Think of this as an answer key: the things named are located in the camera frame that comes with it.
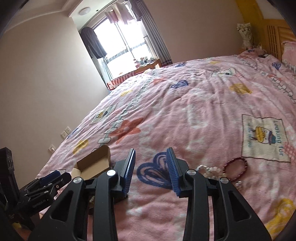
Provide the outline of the open cardboard jewelry box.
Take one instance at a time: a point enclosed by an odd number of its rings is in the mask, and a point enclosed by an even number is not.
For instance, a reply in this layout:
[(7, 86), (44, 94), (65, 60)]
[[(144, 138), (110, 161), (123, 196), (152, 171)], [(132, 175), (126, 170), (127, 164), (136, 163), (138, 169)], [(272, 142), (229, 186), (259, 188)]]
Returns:
[(72, 179), (81, 177), (89, 180), (110, 169), (110, 149), (103, 145), (78, 161), (71, 172)]

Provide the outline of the pink patterned bed blanket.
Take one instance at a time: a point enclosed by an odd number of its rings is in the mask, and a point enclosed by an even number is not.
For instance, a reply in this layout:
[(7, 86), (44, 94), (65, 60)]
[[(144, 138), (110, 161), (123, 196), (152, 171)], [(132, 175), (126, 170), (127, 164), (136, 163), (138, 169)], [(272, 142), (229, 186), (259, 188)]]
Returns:
[(39, 172), (72, 171), (101, 146), (112, 163), (136, 151), (120, 240), (181, 240), (187, 201), (172, 190), (166, 149), (235, 185), (270, 236), (295, 211), (295, 73), (257, 50), (180, 62), (126, 80), (81, 121)]

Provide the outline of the dark hanging garment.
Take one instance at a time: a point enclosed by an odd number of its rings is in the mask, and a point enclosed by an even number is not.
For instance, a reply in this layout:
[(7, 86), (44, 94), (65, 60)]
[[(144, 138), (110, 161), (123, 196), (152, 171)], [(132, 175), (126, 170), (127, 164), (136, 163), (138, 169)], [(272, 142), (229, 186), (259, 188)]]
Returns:
[(106, 51), (100, 44), (100, 41), (92, 28), (82, 28), (80, 32), (80, 37), (91, 57), (94, 56), (97, 59), (100, 59), (104, 58), (107, 55)]

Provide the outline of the wooden desk by window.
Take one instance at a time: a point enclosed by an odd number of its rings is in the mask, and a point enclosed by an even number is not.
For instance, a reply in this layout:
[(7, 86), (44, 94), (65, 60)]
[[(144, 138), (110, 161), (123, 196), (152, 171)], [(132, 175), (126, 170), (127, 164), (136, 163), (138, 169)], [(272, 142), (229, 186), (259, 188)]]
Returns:
[(145, 66), (139, 67), (136, 70), (133, 70), (129, 73), (126, 73), (124, 75), (121, 75), (117, 78), (114, 78), (113, 80), (107, 82), (107, 88), (109, 90), (114, 90), (116, 87), (121, 85), (124, 81), (126, 81), (128, 78), (133, 77), (135, 75), (138, 75), (140, 73), (144, 73), (148, 69), (155, 69), (155, 68), (161, 68), (162, 64), (159, 59), (153, 61), (152, 63), (149, 63)]

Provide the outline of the round ceiling lamp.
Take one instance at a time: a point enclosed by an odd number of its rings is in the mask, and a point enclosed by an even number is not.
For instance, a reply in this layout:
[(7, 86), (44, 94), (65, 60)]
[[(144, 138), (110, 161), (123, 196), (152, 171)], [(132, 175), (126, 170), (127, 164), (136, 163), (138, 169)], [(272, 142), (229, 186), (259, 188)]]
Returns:
[(86, 8), (81, 9), (78, 14), (80, 16), (84, 16), (84, 15), (87, 15), (90, 11), (91, 11), (91, 8), (90, 7), (86, 7)]

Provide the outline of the pink pillow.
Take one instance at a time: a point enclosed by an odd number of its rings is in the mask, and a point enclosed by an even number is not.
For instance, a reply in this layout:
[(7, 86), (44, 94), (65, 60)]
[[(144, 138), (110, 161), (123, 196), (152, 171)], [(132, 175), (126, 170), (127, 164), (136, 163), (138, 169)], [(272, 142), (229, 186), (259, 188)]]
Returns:
[(289, 68), (293, 73), (296, 72), (296, 42), (285, 41), (282, 43), (283, 53), (281, 56), (284, 66)]

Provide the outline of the grey striped curtain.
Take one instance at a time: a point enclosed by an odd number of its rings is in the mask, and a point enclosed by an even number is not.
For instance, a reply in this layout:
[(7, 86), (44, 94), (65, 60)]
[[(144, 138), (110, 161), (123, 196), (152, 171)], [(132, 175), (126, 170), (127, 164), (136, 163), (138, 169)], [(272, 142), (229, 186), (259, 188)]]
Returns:
[(141, 0), (129, 2), (137, 20), (142, 21), (154, 51), (160, 59), (162, 66), (171, 65), (173, 62), (171, 60), (170, 53), (146, 4)]

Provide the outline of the wooden headboard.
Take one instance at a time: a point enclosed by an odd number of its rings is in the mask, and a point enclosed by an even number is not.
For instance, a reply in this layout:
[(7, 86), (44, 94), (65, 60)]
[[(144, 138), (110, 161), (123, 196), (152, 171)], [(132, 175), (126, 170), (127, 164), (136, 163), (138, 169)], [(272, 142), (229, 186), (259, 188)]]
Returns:
[(285, 20), (262, 19), (253, 27), (256, 44), (281, 61), (286, 41), (295, 42), (295, 35)]

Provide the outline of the white wall socket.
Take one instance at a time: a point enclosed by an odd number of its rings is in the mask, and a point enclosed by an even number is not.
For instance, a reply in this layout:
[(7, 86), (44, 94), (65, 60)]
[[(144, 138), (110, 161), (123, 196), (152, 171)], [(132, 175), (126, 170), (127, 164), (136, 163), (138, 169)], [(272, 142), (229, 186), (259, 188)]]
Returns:
[(55, 148), (53, 145), (50, 145), (50, 146), (49, 146), (49, 151), (50, 151), (51, 153), (54, 153), (54, 152), (56, 151), (56, 148)]

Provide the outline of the white wall switch pair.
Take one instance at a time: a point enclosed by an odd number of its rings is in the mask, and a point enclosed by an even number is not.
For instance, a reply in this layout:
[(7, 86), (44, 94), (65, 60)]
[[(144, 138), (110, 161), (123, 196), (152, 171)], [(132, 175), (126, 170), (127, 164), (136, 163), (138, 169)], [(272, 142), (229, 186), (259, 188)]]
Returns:
[(70, 134), (71, 134), (72, 130), (67, 127), (65, 130), (63, 130), (63, 132), (61, 133), (61, 137), (63, 139), (67, 138)]

